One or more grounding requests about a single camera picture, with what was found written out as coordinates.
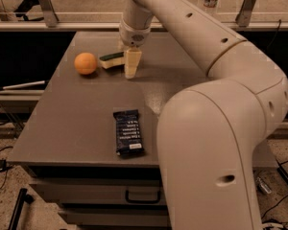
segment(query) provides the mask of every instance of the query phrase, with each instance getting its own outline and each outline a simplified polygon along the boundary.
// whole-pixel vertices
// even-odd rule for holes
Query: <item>floor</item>
[[[99,21],[117,22],[124,9],[124,0],[52,0],[60,21]],[[200,8],[203,0],[189,0]],[[220,0],[218,7],[212,14],[223,22],[234,21],[243,0]],[[39,13],[40,8],[35,7],[31,13]],[[252,21],[288,21],[288,0],[257,0]],[[0,149],[13,146],[17,140],[14,138],[13,127],[10,124],[0,126]],[[281,163],[288,160],[288,137],[273,136],[268,144],[276,159]],[[11,149],[0,152],[0,159],[8,157]],[[279,222],[288,222],[288,186],[280,177],[276,169],[262,170],[259,176],[269,185],[272,192],[268,195],[257,192],[261,215],[271,207],[263,220],[275,219]],[[58,206],[46,204],[30,188],[30,176],[20,167],[16,166],[0,173],[0,230],[7,229],[12,216],[13,206],[16,202],[20,188],[27,188],[35,201],[25,205],[18,230],[74,230],[76,226],[67,225],[57,215]]]

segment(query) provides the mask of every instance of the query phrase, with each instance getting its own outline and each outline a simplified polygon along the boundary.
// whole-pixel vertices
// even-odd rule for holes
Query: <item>metal bracket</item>
[[[236,17],[236,23],[240,27],[247,27],[250,24],[251,16],[252,16],[252,10],[256,3],[256,0],[244,0],[241,10],[239,14]]]
[[[51,0],[38,0],[44,14],[44,20],[47,27],[56,27],[59,20],[55,14]]]

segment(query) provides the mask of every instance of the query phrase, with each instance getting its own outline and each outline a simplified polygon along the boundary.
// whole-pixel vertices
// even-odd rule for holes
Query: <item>gray tabletop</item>
[[[99,67],[79,75],[74,58],[82,52],[97,58],[118,52],[117,32],[78,32],[8,162],[40,166],[158,165],[156,125],[162,107],[183,88],[206,81],[204,74],[168,33],[151,33],[136,77],[126,80],[122,67]],[[138,109],[145,152],[116,154],[113,112]]]

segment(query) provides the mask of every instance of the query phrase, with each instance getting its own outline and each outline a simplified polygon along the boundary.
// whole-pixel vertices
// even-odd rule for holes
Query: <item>desk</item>
[[[8,162],[32,176],[31,186],[56,202],[70,224],[169,227],[156,152],[157,118],[183,88],[207,81],[176,40],[151,33],[136,77],[99,67],[91,76],[74,69],[77,54],[118,51],[118,32],[78,32],[21,133]],[[116,154],[113,112],[139,110],[145,153]]]

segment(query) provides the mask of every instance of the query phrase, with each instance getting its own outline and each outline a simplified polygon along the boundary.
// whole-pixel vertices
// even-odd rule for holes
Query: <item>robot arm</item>
[[[288,80],[246,38],[186,0],[129,0],[126,45],[144,43],[153,15],[211,81],[163,108],[157,151],[173,229],[262,229],[252,152],[288,111]]]

